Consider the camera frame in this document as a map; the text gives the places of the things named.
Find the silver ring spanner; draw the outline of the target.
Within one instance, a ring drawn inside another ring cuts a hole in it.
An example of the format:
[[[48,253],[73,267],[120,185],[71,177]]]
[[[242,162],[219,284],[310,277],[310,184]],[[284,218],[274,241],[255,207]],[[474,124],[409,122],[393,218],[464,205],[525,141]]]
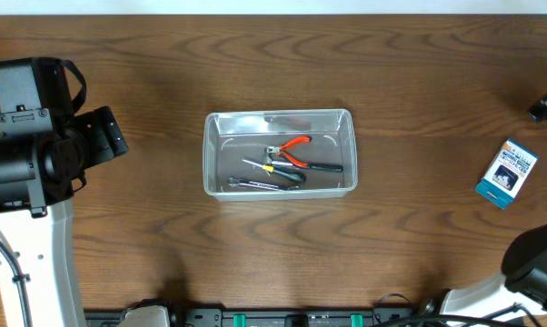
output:
[[[273,183],[262,183],[253,180],[248,180],[244,178],[235,178],[229,177],[227,179],[227,184],[231,187],[242,187],[242,188],[251,188],[257,190],[266,190],[266,191],[296,191],[299,190],[297,185],[280,185]]]

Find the red handled cutting pliers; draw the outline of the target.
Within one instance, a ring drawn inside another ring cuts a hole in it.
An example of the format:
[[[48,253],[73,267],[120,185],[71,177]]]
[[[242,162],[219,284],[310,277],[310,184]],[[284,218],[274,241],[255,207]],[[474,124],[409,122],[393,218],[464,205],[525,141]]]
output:
[[[283,159],[288,160],[291,163],[299,165],[299,166],[306,166],[307,162],[298,160],[297,158],[289,154],[287,150],[298,144],[308,144],[311,141],[312,141],[311,136],[308,136],[308,135],[297,136],[285,144],[278,145],[278,146],[267,146],[265,148],[265,153],[270,156],[274,154],[276,156],[282,157]]]

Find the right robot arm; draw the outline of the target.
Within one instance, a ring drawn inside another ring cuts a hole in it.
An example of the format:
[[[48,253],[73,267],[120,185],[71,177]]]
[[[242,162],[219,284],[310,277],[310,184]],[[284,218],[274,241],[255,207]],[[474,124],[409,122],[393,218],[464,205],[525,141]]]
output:
[[[507,208],[538,159],[513,139],[506,140],[475,191],[499,208]],[[470,287],[448,291],[435,312],[500,322],[547,314],[547,224],[516,237],[498,273]]]

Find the blue white product box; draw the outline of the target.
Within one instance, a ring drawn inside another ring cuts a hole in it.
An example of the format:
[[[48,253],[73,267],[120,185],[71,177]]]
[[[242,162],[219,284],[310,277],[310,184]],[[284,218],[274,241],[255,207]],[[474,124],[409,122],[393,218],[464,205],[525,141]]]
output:
[[[507,139],[476,185],[475,191],[501,209],[516,198],[538,161],[538,156]]]

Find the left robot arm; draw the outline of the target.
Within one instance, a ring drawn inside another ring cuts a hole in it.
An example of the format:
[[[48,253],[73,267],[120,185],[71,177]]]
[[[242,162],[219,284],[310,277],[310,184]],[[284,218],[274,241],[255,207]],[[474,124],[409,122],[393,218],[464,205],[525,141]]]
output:
[[[10,326],[86,323],[73,254],[73,198],[87,169],[128,150],[110,108],[82,112],[69,60],[0,62],[0,296]]]

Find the small claw hammer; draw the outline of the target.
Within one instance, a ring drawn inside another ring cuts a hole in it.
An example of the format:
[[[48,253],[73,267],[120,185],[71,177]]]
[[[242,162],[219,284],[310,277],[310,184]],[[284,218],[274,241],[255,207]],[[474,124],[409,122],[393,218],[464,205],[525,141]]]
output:
[[[293,169],[310,169],[316,171],[341,173],[343,167],[339,164],[327,164],[327,163],[307,163],[306,166],[299,166],[291,163],[288,160],[274,160],[270,155],[264,157],[264,162],[275,167],[281,168],[293,168]]]

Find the black yellow screwdriver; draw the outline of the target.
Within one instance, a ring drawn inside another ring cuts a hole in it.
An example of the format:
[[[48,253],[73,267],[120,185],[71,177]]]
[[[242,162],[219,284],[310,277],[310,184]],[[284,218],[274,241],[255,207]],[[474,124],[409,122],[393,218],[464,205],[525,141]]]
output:
[[[306,182],[306,176],[303,173],[294,172],[290,170],[286,170],[283,168],[275,167],[271,164],[266,163],[258,163],[256,161],[250,160],[250,159],[243,159],[243,162],[246,164],[250,164],[251,166],[254,166],[256,168],[261,169],[262,171],[278,175],[280,177],[283,177],[284,179],[294,182],[294,183],[305,183]]]

